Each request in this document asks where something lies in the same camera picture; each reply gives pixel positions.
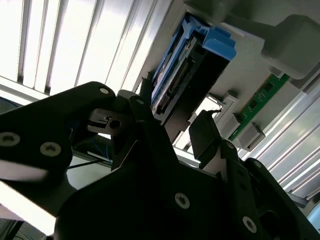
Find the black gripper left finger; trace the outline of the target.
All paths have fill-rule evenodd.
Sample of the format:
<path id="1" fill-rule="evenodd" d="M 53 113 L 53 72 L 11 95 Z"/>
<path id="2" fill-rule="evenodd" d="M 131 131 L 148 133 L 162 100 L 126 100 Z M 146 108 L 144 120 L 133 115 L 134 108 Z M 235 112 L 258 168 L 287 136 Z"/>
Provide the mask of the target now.
<path id="1" fill-rule="evenodd" d="M 132 161 L 178 160 L 139 96 L 89 82 L 0 116 L 0 204 L 27 222 L 56 223 L 78 191 L 67 181 L 73 148 L 98 133 L 111 135 L 111 173 Z"/>

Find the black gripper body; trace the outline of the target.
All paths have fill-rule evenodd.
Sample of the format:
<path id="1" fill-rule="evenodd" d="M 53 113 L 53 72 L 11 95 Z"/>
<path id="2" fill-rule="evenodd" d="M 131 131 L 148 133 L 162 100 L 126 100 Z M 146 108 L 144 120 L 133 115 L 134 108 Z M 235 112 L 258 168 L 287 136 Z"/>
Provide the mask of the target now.
<path id="1" fill-rule="evenodd" d="M 56 240 L 214 240 L 229 222 L 223 181 L 176 159 L 131 161 L 75 192 Z"/>

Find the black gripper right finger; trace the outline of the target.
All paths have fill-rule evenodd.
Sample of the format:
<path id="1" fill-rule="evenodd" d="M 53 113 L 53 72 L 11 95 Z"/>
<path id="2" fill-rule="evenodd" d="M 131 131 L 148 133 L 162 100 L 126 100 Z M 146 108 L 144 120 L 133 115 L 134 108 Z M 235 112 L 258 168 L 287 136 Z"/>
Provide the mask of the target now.
<path id="1" fill-rule="evenodd" d="M 266 167 L 241 160 L 221 137 L 212 111 L 201 111 L 189 128 L 199 168 L 216 178 L 215 240 L 317 240 L 320 235 Z"/>

